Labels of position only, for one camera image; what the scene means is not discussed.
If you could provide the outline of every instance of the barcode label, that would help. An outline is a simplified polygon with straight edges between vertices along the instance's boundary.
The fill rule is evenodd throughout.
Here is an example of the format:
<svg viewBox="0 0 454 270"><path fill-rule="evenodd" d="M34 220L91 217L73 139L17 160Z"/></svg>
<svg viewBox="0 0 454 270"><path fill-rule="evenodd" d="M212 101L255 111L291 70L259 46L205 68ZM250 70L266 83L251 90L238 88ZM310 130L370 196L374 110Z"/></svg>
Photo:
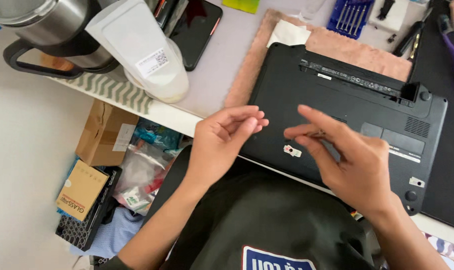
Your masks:
<svg viewBox="0 0 454 270"><path fill-rule="evenodd" d="M152 73L156 72L168 63L169 59L167 58L164 48L160 48L149 56L140 60L137 64L135 64L135 66L139 70L142 77L147 78L148 76L152 75Z"/></svg>

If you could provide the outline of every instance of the striped cloth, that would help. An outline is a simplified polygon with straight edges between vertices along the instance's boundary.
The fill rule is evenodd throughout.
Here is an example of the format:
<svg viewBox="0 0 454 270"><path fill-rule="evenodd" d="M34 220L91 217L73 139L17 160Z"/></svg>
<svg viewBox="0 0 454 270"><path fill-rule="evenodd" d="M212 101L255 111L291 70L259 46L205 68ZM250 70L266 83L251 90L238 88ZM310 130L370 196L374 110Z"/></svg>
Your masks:
<svg viewBox="0 0 454 270"><path fill-rule="evenodd" d="M147 114L149 103L152 100L143 89L132 83L119 83L102 74L84 73L74 80L50 79L85 92L94 98L110 99L141 114Z"/></svg>

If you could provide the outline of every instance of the screwdriver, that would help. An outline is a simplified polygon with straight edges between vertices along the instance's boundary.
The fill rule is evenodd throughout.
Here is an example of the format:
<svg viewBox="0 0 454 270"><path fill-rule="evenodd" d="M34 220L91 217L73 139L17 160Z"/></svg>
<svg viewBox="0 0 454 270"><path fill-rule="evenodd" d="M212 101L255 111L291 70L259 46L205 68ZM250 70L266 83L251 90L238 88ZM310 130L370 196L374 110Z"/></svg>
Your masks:
<svg viewBox="0 0 454 270"><path fill-rule="evenodd" d="M419 35L422 31L422 28L425 26L425 20L428 18L428 16L431 14L433 8L429 8L425 14L422 20L416 21L412 27L410 27L409 32L407 35L400 41L399 45L395 47L393 50L392 54L398 57L401 57L404 55L404 53L407 51L407 49L412 45L412 42L416 39L417 35Z"/></svg>

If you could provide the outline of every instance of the stainless steel kettle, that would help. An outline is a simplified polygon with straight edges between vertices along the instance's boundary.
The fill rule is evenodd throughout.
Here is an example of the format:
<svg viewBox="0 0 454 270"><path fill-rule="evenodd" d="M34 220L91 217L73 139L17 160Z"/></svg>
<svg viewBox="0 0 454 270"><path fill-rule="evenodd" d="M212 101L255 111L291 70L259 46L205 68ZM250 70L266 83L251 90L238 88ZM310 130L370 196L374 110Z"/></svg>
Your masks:
<svg viewBox="0 0 454 270"><path fill-rule="evenodd" d="M0 25L20 37L5 48L5 62L22 72L63 79L114 70L119 62L85 31L100 10L97 0L0 0ZM18 60L33 48L75 67L64 71Z"/></svg>

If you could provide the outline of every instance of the hand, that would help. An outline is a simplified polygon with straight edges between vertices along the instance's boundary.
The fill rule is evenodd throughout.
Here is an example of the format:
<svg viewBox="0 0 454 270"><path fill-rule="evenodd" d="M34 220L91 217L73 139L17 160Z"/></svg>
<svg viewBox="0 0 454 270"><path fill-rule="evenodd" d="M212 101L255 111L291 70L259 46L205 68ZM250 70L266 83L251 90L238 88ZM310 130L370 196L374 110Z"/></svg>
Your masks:
<svg viewBox="0 0 454 270"><path fill-rule="evenodd" d="M258 106L230 107L195 127L186 180L209 188L232 166L242 145L269 124Z"/></svg>
<svg viewBox="0 0 454 270"><path fill-rule="evenodd" d="M392 208L399 198L390 190L389 144L363 136L346 124L305 105L298 113L310 121L285 129L284 136L304 146L314 157L322 181L345 203L369 218ZM321 140L332 143L341 155L337 162Z"/></svg>

